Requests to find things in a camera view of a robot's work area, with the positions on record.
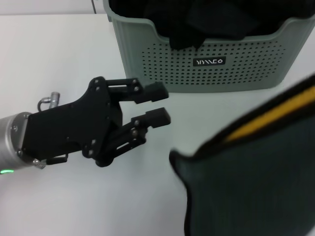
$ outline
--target yellow stripe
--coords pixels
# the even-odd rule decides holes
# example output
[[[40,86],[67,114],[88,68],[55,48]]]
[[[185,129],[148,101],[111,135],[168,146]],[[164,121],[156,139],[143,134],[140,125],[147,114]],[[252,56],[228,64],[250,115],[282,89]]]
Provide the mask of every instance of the yellow stripe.
[[[271,109],[267,113],[241,126],[239,129],[231,133],[225,139],[225,142],[239,139],[246,135],[249,135],[263,128],[264,126],[286,116],[287,114],[310,104],[313,101],[315,101],[315,87],[311,87],[303,91],[302,93],[292,97],[291,99],[282,103],[281,105]]]

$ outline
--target gray plastic basket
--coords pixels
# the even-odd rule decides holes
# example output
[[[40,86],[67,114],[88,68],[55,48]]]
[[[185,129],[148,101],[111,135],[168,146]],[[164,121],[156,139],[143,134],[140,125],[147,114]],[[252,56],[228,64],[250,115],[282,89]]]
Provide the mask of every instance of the gray plastic basket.
[[[274,34],[241,41],[207,39],[201,48],[172,50],[152,21],[115,14],[113,22],[127,78],[143,85],[162,81],[169,92],[227,92],[278,85],[315,25],[315,17],[288,19]]]

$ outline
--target white table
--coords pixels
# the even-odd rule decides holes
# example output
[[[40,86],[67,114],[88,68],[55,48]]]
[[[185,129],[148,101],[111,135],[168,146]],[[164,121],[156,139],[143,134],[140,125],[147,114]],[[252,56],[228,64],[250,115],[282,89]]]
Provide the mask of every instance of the white table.
[[[0,118],[36,112],[37,101],[52,91],[61,93],[61,104],[72,102],[96,76],[125,78],[106,15],[2,16],[0,35]],[[107,168],[78,152],[65,164],[0,176],[0,234],[183,236],[186,191],[169,151],[194,153],[235,118],[313,73],[314,57],[313,33],[276,88],[122,103],[124,122],[165,107],[172,124],[150,130],[145,145]]]

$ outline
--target white wall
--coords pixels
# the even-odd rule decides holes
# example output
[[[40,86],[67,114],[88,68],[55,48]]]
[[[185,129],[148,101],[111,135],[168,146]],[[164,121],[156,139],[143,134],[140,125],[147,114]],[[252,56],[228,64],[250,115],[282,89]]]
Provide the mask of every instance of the white wall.
[[[94,0],[105,13],[102,0]],[[94,14],[91,0],[0,0],[0,15]]]

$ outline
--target dark green fabric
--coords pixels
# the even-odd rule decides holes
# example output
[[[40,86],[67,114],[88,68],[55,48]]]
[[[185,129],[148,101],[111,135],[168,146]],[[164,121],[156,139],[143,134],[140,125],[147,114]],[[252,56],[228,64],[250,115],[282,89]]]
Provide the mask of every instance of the dark green fabric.
[[[170,154],[188,190],[186,236],[305,236],[312,229],[315,116],[213,149],[190,159]]]

